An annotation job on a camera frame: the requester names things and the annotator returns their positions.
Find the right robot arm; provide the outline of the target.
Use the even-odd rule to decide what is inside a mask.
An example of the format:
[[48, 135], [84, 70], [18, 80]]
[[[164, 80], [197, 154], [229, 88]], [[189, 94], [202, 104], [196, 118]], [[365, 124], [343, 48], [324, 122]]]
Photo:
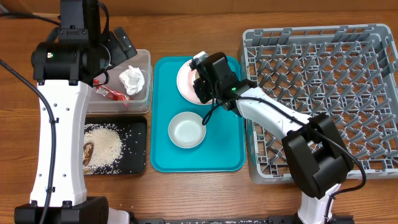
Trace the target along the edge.
[[295, 222], [330, 223], [333, 199], [353, 169], [351, 154], [333, 120], [325, 113], [311, 117], [292, 110], [255, 83], [239, 81], [234, 73], [228, 74], [226, 82], [201, 73], [193, 89], [202, 103], [217, 102], [280, 140], [290, 175], [302, 191]]

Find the white napkin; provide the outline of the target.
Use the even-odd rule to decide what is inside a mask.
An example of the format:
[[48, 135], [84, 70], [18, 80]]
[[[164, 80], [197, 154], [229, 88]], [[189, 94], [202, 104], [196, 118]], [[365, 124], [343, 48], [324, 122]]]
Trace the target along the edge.
[[119, 79], [130, 96], [139, 93], [145, 84], [141, 70], [131, 65], [119, 75]]

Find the red snack wrapper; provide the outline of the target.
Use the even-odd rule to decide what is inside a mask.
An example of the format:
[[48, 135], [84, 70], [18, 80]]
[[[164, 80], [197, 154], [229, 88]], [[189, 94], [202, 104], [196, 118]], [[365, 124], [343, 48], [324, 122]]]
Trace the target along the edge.
[[130, 97], [121, 93], [120, 91], [111, 90], [108, 87], [104, 86], [99, 80], [94, 79], [95, 90], [98, 94], [105, 96], [114, 101], [122, 101], [123, 106], [125, 108], [129, 107], [129, 103], [127, 101], [130, 100]]

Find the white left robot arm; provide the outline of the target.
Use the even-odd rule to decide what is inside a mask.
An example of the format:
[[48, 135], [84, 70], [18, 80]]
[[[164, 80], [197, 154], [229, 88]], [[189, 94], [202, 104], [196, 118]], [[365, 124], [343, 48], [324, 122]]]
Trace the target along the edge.
[[16, 223], [132, 223], [129, 212], [90, 197], [83, 176], [85, 117], [94, 80], [137, 54], [124, 29], [59, 29], [32, 54], [39, 96], [39, 160], [29, 203]]

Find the cream cup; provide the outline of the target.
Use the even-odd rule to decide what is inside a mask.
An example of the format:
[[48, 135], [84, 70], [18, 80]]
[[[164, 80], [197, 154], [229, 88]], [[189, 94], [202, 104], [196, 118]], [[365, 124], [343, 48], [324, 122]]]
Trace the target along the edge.
[[200, 74], [198, 73], [197, 70], [195, 70], [195, 80], [198, 79], [200, 77]]

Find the grey bowl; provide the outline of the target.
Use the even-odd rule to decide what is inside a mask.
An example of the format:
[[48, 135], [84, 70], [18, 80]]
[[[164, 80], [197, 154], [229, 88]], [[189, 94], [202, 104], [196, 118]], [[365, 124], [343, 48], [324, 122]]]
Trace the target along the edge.
[[198, 146], [206, 136], [202, 117], [190, 111], [175, 115], [168, 127], [170, 140], [178, 147], [190, 149]]

